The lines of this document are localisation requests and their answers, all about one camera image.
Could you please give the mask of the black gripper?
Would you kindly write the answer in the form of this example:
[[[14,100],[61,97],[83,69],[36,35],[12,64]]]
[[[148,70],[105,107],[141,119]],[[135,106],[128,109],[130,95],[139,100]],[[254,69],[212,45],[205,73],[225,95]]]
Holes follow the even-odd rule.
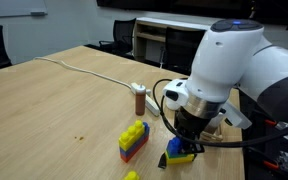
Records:
[[[209,119],[202,119],[191,115],[183,107],[175,111],[174,127],[176,131],[183,137],[197,141],[201,132],[209,124]],[[191,144],[187,150],[189,154],[204,153],[205,149],[200,144]],[[158,163],[158,167],[165,169],[167,167],[166,155],[162,154]]]

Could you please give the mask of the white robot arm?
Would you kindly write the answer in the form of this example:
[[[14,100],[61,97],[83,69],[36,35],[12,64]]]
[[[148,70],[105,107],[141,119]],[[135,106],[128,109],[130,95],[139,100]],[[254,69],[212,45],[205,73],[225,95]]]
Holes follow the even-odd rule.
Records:
[[[211,121],[222,114],[236,127],[251,121],[228,101],[237,88],[275,121],[288,122],[288,50],[263,35],[264,26],[249,19],[220,20],[206,31],[187,79],[170,80],[162,100],[176,106],[175,122],[164,120],[174,134],[158,166],[192,162],[208,145],[199,139]],[[261,138],[220,142],[221,148],[262,144],[288,135],[288,127]]]

